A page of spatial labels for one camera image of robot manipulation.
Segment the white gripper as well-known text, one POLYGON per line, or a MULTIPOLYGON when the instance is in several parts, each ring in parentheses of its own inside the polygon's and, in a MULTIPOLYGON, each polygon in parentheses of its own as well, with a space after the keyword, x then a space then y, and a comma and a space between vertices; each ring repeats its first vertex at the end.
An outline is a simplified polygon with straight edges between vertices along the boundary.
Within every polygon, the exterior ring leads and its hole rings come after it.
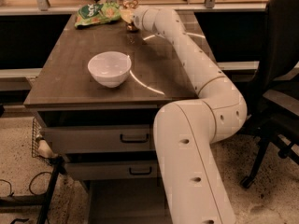
POLYGON ((134 23, 139 30, 156 33, 155 25, 158 9, 154 7, 138 7, 134 11, 131 9, 122 9, 121 18, 128 24, 134 23))

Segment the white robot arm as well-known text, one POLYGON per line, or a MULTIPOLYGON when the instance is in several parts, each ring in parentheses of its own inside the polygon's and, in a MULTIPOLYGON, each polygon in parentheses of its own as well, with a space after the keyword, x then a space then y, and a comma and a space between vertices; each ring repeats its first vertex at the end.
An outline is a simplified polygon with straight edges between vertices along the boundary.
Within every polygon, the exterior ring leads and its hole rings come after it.
POLYGON ((125 8, 121 17, 166 39, 197 97, 163 106, 154 145, 173 224, 235 224, 235 213, 210 145, 243 126, 247 105, 233 82, 189 37, 173 9, 125 8))

